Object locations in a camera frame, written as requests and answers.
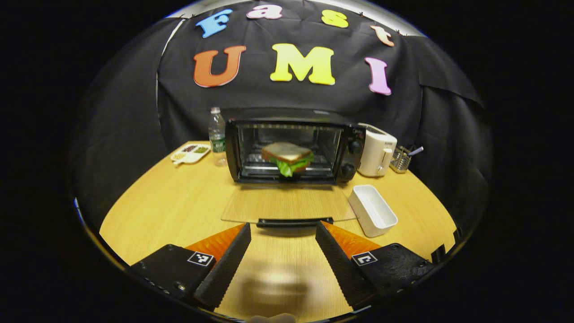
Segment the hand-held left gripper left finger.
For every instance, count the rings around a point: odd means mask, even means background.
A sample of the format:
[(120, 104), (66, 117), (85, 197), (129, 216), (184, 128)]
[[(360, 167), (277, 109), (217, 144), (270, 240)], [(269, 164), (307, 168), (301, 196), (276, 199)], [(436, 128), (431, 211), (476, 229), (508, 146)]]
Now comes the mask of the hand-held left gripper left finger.
[(130, 266), (131, 274), (192, 306), (220, 306), (252, 241), (249, 223), (226, 229), (186, 248), (166, 244)]

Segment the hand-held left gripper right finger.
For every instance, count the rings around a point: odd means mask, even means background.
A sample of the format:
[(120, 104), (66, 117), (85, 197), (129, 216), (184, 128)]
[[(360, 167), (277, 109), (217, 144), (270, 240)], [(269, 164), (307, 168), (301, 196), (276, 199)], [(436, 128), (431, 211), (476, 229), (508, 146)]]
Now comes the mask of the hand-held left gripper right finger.
[(397, 299), (435, 267), (401, 244), (381, 247), (324, 221), (316, 224), (315, 240), (346, 302), (355, 310)]

